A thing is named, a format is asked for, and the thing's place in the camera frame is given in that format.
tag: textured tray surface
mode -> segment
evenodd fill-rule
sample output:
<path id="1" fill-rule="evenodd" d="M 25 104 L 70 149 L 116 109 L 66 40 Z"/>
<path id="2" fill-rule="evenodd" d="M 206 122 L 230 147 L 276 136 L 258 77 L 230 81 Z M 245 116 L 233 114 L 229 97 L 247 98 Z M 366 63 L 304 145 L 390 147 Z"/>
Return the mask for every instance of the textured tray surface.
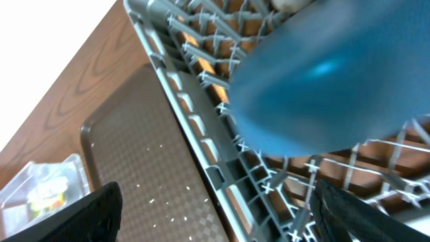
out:
<path id="1" fill-rule="evenodd" d="M 118 241 L 227 241 L 151 67 L 143 66 L 84 124 L 95 185 L 119 183 Z"/>

